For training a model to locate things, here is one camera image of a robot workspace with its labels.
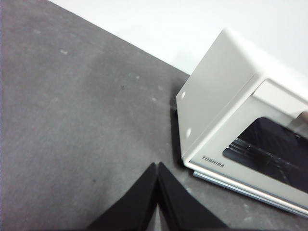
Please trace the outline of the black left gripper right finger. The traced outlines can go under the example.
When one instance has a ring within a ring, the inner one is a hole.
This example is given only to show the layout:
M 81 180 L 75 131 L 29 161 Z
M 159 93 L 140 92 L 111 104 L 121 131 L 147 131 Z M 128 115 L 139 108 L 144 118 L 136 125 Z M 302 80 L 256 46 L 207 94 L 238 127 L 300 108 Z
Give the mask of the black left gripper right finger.
M 160 162 L 157 169 L 159 205 L 171 231 L 225 231 L 229 227 L 200 202 Z

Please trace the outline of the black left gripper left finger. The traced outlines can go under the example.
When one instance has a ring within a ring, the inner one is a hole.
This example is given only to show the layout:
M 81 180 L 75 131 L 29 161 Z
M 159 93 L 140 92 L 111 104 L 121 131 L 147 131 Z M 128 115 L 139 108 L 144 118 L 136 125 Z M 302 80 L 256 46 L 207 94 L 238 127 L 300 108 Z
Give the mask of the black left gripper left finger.
M 89 226 L 90 231 L 144 231 L 156 206 L 157 168 L 152 163 L 131 188 Z

